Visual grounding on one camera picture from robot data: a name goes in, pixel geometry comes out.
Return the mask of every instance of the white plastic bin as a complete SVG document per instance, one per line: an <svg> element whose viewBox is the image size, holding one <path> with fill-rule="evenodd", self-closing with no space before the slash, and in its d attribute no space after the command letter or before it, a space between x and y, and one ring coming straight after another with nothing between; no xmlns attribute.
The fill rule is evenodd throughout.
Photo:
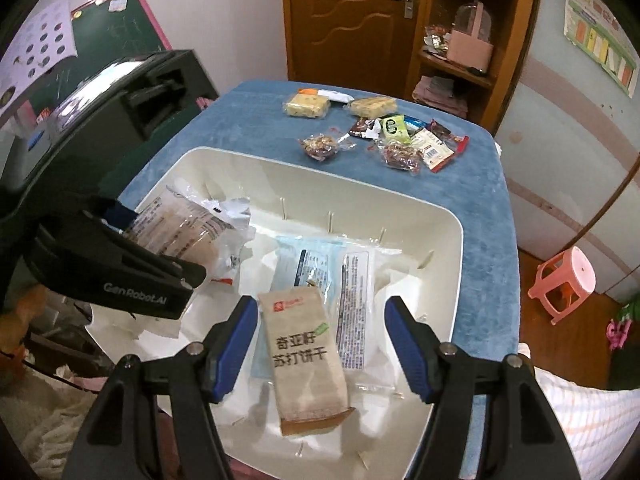
<svg viewBox="0 0 640 480"><path fill-rule="evenodd" d="M380 171L396 170L381 166ZM183 155L138 209L178 177L219 200L248 197L258 234L241 255L234 287L213 283L204 288L178 322L144 316L133 320L125 312L94 306L88 331L114 362L127 353L143 360L169 356L188 342L201 340L212 324L228 317L239 294L255 297L270 290L273 269L263 257L276 247L273 235L326 236L329 230L402 249L384 276L376 276L376 306L382 309L389 296L399 294L440 340L450 340L463 243L462 226L450 211L340 176L213 148ZM396 392L357 392L351 396L356 412L343 425L323 434L294 437L280 435L273 386L250 377L254 336L235 389L212 406L225 451L287 480L403 478L431 408L410 392L384 333L398 377ZM168 399L159 403L170 412Z"/></svg>

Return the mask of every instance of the wooden door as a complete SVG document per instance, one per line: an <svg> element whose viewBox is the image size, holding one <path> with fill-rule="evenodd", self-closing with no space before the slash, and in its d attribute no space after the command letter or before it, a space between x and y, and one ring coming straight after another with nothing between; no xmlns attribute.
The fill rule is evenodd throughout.
<svg viewBox="0 0 640 480"><path fill-rule="evenodd" d="M399 0L289 0L289 5L290 78L402 97L418 0L412 18L404 16Z"/></svg>

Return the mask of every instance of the wooden floor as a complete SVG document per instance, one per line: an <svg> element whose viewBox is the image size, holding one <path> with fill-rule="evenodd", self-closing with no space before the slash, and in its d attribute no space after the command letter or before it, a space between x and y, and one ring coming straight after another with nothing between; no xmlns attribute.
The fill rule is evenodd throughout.
<svg viewBox="0 0 640 480"><path fill-rule="evenodd" d="M538 300L527 296L541 263L530 254L520 257L520 341L531 348L534 366L574 381L604 389L610 352L605 330L620 305L603 294L591 294L574 312L553 326Z"/></svg>

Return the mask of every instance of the blue gripper pad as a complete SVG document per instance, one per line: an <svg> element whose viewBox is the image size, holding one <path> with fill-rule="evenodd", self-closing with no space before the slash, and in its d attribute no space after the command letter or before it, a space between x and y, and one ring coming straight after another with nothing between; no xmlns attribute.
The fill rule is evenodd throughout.
<svg viewBox="0 0 640 480"><path fill-rule="evenodd" d="M414 319L400 296L386 300L385 326L411 391L425 404L435 402L443 374L436 354L440 341L433 330Z"/></svg>
<svg viewBox="0 0 640 480"><path fill-rule="evenodd" d="M229 318L214 325L204 339L209 354L203 386L211 393L211 402L219 403L234 389L257 323L257 303L251 296L243 296Z"/></svg>

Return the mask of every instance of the green chalkboard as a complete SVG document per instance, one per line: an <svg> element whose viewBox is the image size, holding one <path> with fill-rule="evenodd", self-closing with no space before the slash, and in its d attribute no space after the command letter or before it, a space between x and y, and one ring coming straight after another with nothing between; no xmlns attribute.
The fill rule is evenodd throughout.
<svg viewBox="0 0 640 480"><path fill-rule="evenodd" d="M91 0L71 12L78 57L30 98L36 116L54 110L80 82L115 59L166 50L140 0L126 0L119 12L109 10L112 1Z"/></svg>

